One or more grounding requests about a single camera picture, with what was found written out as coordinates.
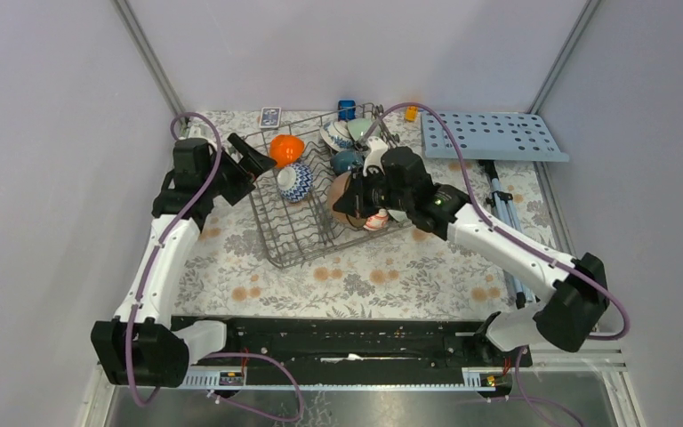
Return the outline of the brown glazed bowl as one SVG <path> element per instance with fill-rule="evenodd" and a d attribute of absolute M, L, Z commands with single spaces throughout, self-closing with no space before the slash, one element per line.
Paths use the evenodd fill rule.
<path fill-rule="evenodd" d="M 345 194 L 350 185 L 350 176 L 351 172 L 346 172 L 333 180 L 326 194 L 326 207 L 333 218 L 341 225 L 360 230 L 364 228 L 366 218 L 359 218 L 354 213 L 348 214 L 347 211 L 344 211 L 344 208 L 347 208 L 349 205 Z"/>

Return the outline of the red and white bowl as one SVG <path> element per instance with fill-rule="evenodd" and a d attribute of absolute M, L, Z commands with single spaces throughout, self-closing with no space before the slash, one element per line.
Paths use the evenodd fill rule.
<path fill-rule="evenodd" d="M 378 213 L 366 219 L 364 229 L 369 231 L 382 230 L 386 227 L 389 217 L 389 213 L 386 209 L 380 209 Z"/>

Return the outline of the grey wire dish rack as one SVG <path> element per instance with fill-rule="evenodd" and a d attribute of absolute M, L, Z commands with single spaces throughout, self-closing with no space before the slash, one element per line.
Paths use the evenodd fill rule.
<path fill-rule="evenodd" d="M 244 136 L 263 155 L 269 153 L 271 140 L 280 134 L 297 136 L 305 143 L 300 161 L 309 166 L 313 177 L 308 196 L 296 203 L 281 197 L 277 169 L 262 175 L 249 195 L 262 249 L 268 261 L 278 268 L 309 262 L 412 225 L 406 217 L 392 218 L 383 230 L 370 231 L 355 229 L 333 217 L 327 208 L 328 191 L 335 179 L 331 167 L 333 151 L 322 140 L 320 128 L 338 118 L 337 111 L 293 112 L 275 130 L 254 131 Z"/>

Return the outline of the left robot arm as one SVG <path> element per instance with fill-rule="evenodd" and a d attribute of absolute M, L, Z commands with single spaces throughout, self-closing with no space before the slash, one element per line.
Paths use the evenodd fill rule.
<path fill-rule="evenodd" d="M 149 238 L 140 267 L 110 320 L 93 325 L 91 343 L 115 385 L 176 388 L 189 367 L 209 356 L 227 366 L 237 360 L 239 340 L 219 320 L 197 320 L 172 329 L 174 288 L 205 229 L 214 200 L 235 205 L 255 188 L 276 161 L 232 133 L 235 159 L 204 137 L 180 139 L 173 167 L 154 199 Z"/>

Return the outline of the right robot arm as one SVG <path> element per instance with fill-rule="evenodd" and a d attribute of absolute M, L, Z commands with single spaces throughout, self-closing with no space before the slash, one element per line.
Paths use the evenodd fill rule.
<path fill-rule="evenodd" d="M 487 319 L 474 343 L 476 358 L 495 367 L 511 350 L 539 342 L 577 352 L 607 310 L 605 270 L 599 258 L 576 259 L 507 227 L 481 208 L 474 197 L 435 183 L 411 149 L 383 152 L 366 171 L 350 174 L 333 203 L 338 213 L 368 218 L 385 209 L 406 214 L 419 230 L 466 247 L 532 289 L 538 298 L 522 309 Z"/>

